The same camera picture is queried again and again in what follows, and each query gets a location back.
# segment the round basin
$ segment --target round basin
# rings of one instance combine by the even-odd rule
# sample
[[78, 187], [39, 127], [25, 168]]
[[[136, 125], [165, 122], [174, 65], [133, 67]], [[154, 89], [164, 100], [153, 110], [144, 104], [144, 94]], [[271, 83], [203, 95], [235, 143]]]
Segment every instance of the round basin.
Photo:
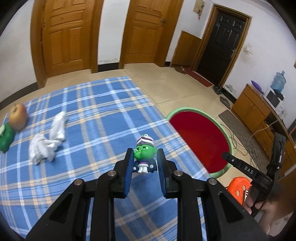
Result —
[[230, 168], [231, 164], [222, 158], [222, 153], [232, 154], [232, 143], [215, 119], [189, 107], [174, 110], [167, 119], [212, 177], [218, 178]]

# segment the purple pillow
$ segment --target purple pillow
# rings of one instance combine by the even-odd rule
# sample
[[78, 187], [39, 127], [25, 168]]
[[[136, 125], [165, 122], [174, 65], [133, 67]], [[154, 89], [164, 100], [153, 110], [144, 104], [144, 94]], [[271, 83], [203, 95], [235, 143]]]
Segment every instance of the purple pillow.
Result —
[[264, 92], [262, 91], [261, 86], [258, 85], [255, 81], [251, 80], [251, 82], [252, 82], [253, 86], [255, 87], [255, 89], [258, 90], [261, 94], [264, 95]]

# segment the striped hat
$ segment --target striped hat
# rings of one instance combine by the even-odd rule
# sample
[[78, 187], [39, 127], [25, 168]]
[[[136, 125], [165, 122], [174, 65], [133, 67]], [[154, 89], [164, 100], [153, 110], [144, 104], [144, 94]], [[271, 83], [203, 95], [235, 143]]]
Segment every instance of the striped hat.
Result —
[[137, 140], [137, 146], [140, 146], [140, 145], [149, 145], [154, 147], [154, 140], [150, 136], [145, 134]]

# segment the white boot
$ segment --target white boot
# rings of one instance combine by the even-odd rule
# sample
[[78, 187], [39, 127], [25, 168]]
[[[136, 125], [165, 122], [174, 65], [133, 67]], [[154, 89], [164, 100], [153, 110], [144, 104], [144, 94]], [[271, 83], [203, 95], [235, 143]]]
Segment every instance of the white boot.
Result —
[[139, 168], [138, 173], [139, 173], [139, 174], [148, 174], [147, 167], [149, 167], [147, 164], [145, 164], [145, 163], [140, 163], [140, 164], [138, 165], [138, 168]]

